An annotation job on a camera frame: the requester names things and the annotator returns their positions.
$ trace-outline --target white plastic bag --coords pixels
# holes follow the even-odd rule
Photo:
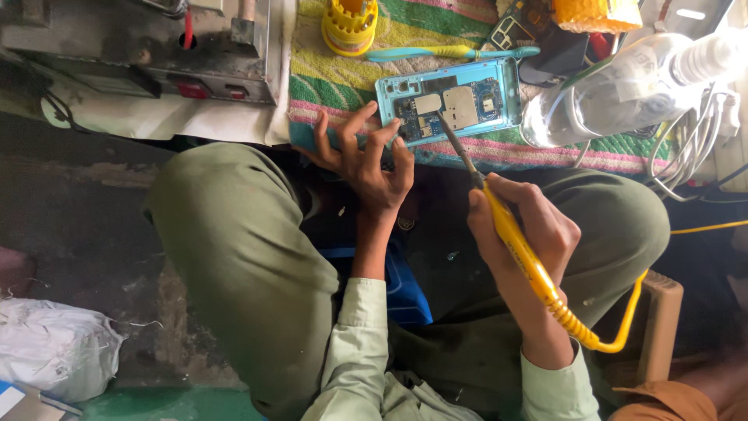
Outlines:
[[[46,300],[0,301],[0,380],[19,381],[68,402],[104,392],[123,337],[99,312]]]

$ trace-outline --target light green sleeve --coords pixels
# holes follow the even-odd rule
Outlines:
[[[302,421],[381,421],[387,366],[387,286],[351,278],[330,333],[322,389]]]
[[[541,369],[520,352],[522,415],[526,421],[600,421],[579,342],[571,341],[574,362],[560,370]]]

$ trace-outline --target orange fabric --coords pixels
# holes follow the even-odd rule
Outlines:
[[[615,391],[637,395],[637,402],[615,412],[608,421],[717,421],[717,409],[711,400],[677,381],[652,381],[635,389]]]

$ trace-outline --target metal box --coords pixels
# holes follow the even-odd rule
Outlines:
[[[242,4],[254,18],[242,19]],[[0,46],[96,91],[141,97],[181,94],[276,104],[282,7],[278,0],[223,0],[185,22],[137,0],[21,0],[0,4]]]

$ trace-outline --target blue phone frame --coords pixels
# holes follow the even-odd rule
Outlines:
[[[490,60],[476,61],[474,63],[458,64],[451,67],[442,67],[436,70],[411,73],[400,76],[383,77],[374,84],[377,102],[379,103],[379,114],[382,126],[386,126],[395,118],[394,101],[398,98],[423,95],[421,82],[425,80],[440,79],[447,76],[457,76],[457,85],[465,85],[471,82],[480,82],[489,77],[499,81],[501,88],[503,107],[501,118],[483,121],[459,130],[455,130],[458,137],[476,135],[479,133],[502,130],[518,126],[522,122],[522,102],[519,94],[519,78],[517,75],[517,60],[513,57],[493,58]],[[408,84],[407,91],[400,91],[402,83]],[[392,92],[387,92],[387,86],[393,86]],[[438,134],[422,138],[405,144],[410,146],[424,145],[447,140],[446,134]]]

